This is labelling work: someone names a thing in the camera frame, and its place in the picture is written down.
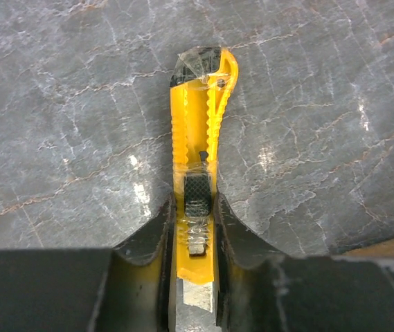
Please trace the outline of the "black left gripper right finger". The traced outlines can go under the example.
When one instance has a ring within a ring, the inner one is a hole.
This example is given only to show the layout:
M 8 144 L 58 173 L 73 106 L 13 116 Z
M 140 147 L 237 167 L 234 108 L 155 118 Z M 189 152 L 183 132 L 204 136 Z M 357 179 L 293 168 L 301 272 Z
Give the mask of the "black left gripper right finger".
M 394 258 L 295 258 L 213 202 L 223 331 L 394 331 Z

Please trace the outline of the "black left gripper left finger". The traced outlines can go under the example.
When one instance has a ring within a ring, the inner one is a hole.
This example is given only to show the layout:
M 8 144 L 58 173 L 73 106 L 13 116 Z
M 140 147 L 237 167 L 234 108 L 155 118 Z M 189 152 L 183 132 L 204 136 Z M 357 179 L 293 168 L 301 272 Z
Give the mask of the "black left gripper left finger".
M 120 244 L 0 249 L 0 331 L 173 331 L 175 201 Z

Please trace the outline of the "yellow utility knife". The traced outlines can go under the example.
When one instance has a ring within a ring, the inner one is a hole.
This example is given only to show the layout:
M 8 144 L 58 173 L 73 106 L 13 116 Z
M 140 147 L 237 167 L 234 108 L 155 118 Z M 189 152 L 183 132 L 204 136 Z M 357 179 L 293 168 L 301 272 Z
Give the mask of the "yellow utility knife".
M 179 54 L 170 80 L 177 277 L 183 302 L 214 310 L 217 150 L 238 63 L 222 46 Z

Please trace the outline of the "brown cardboard express box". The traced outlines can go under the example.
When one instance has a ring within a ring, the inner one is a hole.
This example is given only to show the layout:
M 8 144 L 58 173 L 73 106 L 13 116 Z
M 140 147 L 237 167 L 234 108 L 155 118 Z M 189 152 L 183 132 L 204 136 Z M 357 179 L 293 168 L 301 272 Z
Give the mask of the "brown cardboard express box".
M 344 253 L 344 255 L 361 257 L 394 257 L 394 239 L 365 248 L 350 250 Z

